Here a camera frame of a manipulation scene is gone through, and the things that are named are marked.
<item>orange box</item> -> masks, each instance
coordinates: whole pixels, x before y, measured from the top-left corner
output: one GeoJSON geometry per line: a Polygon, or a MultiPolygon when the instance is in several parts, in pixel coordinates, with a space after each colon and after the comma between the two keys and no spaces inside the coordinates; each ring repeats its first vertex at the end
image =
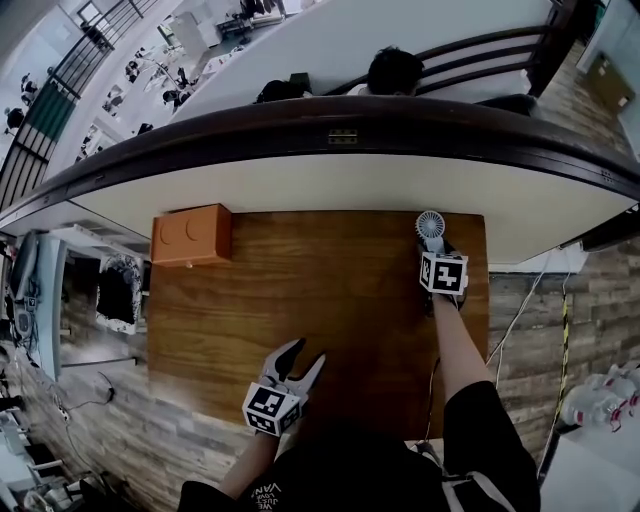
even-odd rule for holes
{"type": "Polygon", "coordinates": [[[151,262],[190,267],[231,260],[231,213],[216,204],[153,219],[151,262]]]}

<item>black shirt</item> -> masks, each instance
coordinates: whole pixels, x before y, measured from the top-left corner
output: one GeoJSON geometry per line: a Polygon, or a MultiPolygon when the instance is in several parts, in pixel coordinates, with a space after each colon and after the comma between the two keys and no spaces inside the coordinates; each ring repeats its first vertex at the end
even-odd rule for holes
{"type": "MultiPolygon", "coordinates": [[[[518,511],[540,510],[536,467],[489,382],[466,387],[444,413],[449,474],[487,476],[518,511]]],[[[282,454],[236,502],[213,487],[186,482],[178,512],[196,510],[449,510],[442,471],[404,442],[340,431],[282,454]]],[[[465,511],[502,511],[475,482],[456,488],[465,511]]]]}

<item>forearm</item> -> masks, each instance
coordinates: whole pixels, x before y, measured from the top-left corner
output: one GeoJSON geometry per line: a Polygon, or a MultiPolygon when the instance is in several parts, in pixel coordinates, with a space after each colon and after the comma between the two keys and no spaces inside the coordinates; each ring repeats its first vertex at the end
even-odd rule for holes
{"type": "Polygon", "coordinates": [[[469,384],[491,381],[491,374],[454,305],[434,294],[433,311],[438,331],[445,400],[448,401],[469,384]]]}
{"type": "Polygon", "coordinates": [[[273,464],[280,439],[263,432],[256,433],[249,446],[224,477],[218,489],[237,500],[251,482],[273,464]]]}

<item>human arm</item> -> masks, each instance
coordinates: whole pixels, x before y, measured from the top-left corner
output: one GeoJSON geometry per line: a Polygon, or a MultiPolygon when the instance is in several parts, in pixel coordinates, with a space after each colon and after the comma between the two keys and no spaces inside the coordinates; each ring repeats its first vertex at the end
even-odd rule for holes
{"type": "Polygon", "coordinates": [[[540,510],[535,463],[522,446],[460,313],[435,294],[433,308],[445,388],[447,471],[480,472],[518,512],[540,510]]]}
{"type": "Polygon", "coordinates": [[[460,312],[442,295],[433,294],[440,367],[445,400],[476,382],[491,382],[491,374],[462,321],[460,312]]]}
{"type": "Polygon", "coordinates": [[[251,483],[273,464],[280,439],[256,432],[240,458],[225,475],[218,490],[237,500],[251,483]]]}

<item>wooden panel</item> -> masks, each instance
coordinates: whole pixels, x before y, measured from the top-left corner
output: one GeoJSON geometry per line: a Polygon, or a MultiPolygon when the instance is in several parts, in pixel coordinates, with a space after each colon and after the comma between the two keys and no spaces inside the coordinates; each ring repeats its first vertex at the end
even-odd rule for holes
{"type": "MultiPolygon", "coordinates": [[[[306,337],[296,370],[327,352],[313,397],[314,425],[346,417],[403,439],[424,436],[437,343],[417,280],[416,217],[407,212],[236,214],[230,263],[154,267],[148,333],[152,393],[242,423],[242,401],[264,358],[283,343],[306,337]]],[[[469,256],[463,317],[484,355],[484,220],[445,219],[447,239],[469,256]]],[[[437,394],[435,436],[441,430],[437,394]]]]}

